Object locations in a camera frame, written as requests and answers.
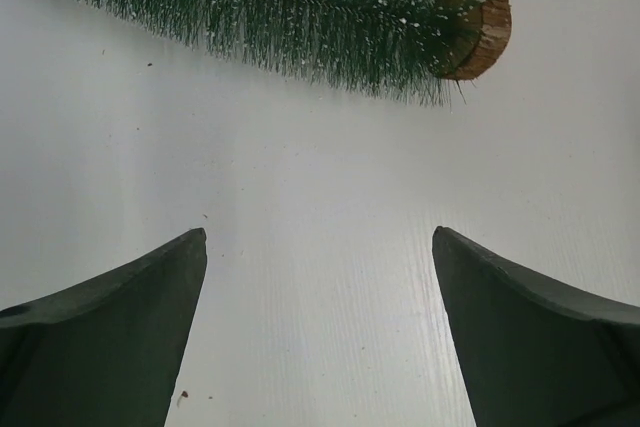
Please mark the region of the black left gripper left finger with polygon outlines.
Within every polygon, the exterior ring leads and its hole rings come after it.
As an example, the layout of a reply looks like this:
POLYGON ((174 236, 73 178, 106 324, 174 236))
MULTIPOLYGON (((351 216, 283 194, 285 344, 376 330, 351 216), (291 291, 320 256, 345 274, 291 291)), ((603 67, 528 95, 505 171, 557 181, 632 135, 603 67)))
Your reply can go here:
POLYGON ((2 310, 2 425, 164 425, 206 268, 195 228, 2 310))

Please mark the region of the small green bottlebrush christmas tree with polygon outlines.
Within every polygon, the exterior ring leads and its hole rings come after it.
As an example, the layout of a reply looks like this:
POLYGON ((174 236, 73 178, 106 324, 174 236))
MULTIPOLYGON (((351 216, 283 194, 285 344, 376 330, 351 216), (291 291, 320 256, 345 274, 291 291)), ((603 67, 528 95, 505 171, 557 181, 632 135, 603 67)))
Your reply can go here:
POLYGON ((509 0, 78 0, 146 31, 286 77, 442 106, 490 69, 509 0))

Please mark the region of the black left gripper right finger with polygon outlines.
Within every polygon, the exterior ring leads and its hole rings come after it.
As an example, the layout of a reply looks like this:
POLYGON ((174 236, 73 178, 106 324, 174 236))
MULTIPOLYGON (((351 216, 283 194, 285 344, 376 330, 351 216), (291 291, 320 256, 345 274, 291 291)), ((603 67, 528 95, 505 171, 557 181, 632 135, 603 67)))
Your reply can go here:
POLYGON ((432 255, 479 426, 636 426, 639 309, 509 261, 448 227, 432 255))

